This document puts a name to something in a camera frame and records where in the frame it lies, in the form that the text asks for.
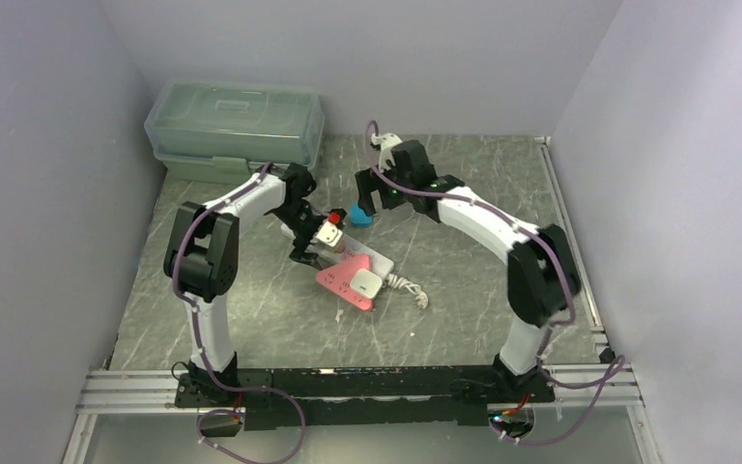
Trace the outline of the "blue plug adapter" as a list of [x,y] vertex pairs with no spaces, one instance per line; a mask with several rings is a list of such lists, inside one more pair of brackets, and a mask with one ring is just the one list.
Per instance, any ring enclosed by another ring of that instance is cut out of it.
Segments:
[[353,227],[366,228],[374,223],[374,219],[367,215],[358,204],[354,204],[349,211],[349,221]]

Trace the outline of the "pink triangular power strip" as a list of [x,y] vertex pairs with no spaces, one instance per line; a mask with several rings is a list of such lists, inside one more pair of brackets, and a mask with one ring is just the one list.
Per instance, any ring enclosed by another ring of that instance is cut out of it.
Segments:
[[359,254],[316,273],[316,281],[332,294],[361,311],[371,311],[373,299],[361,296],[352,289],[351,281],[359,271],[371,270],[371,258]]

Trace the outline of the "white multicolour power strip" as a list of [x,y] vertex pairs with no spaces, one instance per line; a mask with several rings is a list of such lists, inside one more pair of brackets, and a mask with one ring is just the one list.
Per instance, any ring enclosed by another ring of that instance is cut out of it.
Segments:
[[319,255],[320,266],[309,266],[318,271],[338,264],[343,260],[350,257],[354,257],[359,254],[367,254],[371,258],[371,270],[373,273],[378,275],[384,282],[392,275],[394,270],[394,262],[374,250],[373,248],[364,245],[358,240],[352,238],[344,232],[344,238],[341,247],[338,249],[331,249],[326,246],[319,245],[312,240],[307,251],[315,252]]

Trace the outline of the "white plug adapter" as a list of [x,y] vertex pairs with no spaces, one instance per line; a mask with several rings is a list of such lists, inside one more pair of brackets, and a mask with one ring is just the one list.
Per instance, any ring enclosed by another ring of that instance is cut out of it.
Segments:
[[367,300],[374,300],[384,286],[384,281],[368,269],[358,270],[350,281],[350,288]]

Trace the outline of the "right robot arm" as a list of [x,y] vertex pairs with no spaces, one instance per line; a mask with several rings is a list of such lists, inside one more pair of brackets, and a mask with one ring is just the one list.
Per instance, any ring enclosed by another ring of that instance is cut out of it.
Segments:
[[512,217],[461,179],[439,175],[417,140],[373,135],[366,150],[371,165],[356,174],[358,205],[365,214],[408,203],[472,238],[505,265],[514,320],[495,358],[494,388],[506,401],[520,399],[530,389],[553,328],[576,319],[574,299],[582,284],[563,229]]

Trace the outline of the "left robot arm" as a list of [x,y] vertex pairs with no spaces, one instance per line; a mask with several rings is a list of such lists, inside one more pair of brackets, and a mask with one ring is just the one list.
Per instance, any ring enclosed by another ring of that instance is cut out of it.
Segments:
[[307,198],[316,187],[313,175],[301,164],[276,168],[266,163],[221,197],[186,202],[178,210],[163,270],[187,312],[192,339],[189,371],[202,379],[200,391],[213,405],[231,403],[241,387],[227,316],[227,293],[239,268],[240,236],[257,219],[274,216],[293,233],[290,259],[318,266],[319,258],[309,247],[320,232],[328,247],[336,247],[348,214],[341,208],[312,207]]

